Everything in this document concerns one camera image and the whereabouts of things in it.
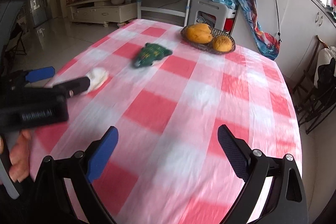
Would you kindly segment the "person's left hand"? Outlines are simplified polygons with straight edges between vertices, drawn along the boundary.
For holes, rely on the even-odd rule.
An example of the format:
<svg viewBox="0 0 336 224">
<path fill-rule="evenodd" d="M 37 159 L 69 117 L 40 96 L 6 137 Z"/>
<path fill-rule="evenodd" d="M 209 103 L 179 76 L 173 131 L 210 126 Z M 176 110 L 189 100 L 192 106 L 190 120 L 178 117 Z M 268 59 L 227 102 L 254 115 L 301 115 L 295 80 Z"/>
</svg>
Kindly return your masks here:
<svg viewBox="0 0 336 224">
<path fill-rule="evenodd" d="M 9 157 L 12 166 L 9 170 L 9 176 L 13 182 L 22 182 L 29 175 L 30 140 L 30 131 L 22 130 L 10 150 Z"/>
</svg>

